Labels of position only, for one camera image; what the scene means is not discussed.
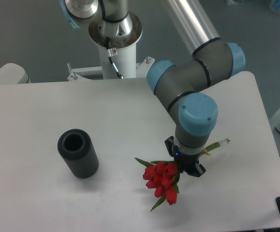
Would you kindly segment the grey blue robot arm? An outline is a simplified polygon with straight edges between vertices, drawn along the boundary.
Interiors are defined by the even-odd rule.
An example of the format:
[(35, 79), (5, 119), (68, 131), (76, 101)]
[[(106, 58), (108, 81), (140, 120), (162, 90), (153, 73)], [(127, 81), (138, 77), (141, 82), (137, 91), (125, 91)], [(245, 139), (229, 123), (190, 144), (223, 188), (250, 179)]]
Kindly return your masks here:
[[(165, 0), (163, 4), (192, 60), (177, 66), (147, 58), (146, 80), (176, 125), (175, 135), (165, 141), (170, 156), (182, 172), (199, 177), (205, 172), (199, 158), (218, 115), (215, 101), (203, 90), (241, 72), (245, 55), (237, 44), (221, 40), (199, 1)], [(72, 28), (89, 21), (104, 79), (140, 76), (135, 54), (143, 28), (126, 0), (62, 0), (60, 6)]]

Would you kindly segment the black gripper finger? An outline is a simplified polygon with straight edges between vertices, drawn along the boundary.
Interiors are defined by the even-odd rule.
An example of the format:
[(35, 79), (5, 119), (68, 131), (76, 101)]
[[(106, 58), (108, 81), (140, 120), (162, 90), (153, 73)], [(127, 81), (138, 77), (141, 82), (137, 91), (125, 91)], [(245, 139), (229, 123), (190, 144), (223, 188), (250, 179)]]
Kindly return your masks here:
[(206, 172), (206, 169), (202, 164), (196, 163), (185, 167), (185, 172), (190, 176), (200, 177)]
[(169, 138), (167, 138), (165, 141), (165, 146), (166, 146), (166, 149), (168, 151), (169, 154), (172, 154), (173, 153), (173, 146), (174, 146), (174, 137), (173, 136), (170, 136)]

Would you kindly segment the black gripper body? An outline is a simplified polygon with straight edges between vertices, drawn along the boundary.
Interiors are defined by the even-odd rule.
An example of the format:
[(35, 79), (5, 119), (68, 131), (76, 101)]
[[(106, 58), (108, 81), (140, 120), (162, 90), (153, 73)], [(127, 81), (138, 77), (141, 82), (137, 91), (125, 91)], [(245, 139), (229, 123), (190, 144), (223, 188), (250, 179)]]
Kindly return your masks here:
[(196, 163), (199, 164), (199, 158), (201, 155), (201, 151), (197, 154), (187, 154), (187, 151), (182, 151), (177, 145), (174, 145), (173, 147), (173, 155), (177, 162), (180, 162), (182, 164), (183, 169), (185, 170), (185, 167), (188, 165), (194, 165)]

